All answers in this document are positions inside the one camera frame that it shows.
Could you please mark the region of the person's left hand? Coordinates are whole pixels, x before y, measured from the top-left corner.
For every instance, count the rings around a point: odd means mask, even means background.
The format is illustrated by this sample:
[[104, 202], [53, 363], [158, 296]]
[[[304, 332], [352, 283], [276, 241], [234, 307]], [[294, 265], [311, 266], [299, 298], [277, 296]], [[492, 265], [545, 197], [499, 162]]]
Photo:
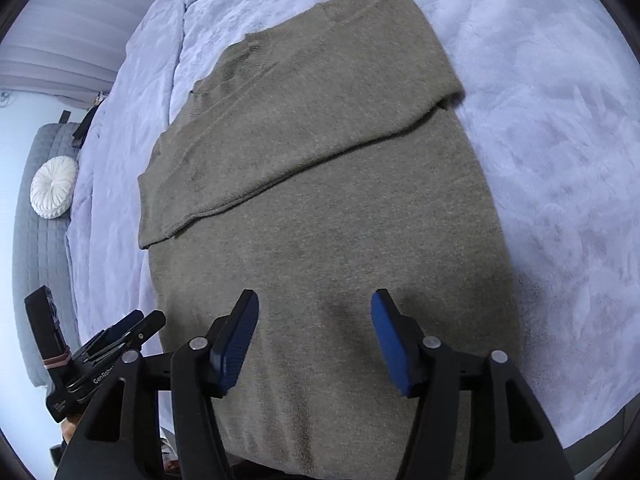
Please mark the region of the person's left hand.
[[82, 415], [77, 414], [70, 417], [66, 417], [66, 419], [64, 419], [61, 422], [62, 437], [66, 444], [69, 444], [70, 440], [73, 439], [73, 436], [77, 430], [77, 427], [81, 422], [81, 419], [82, 419]]

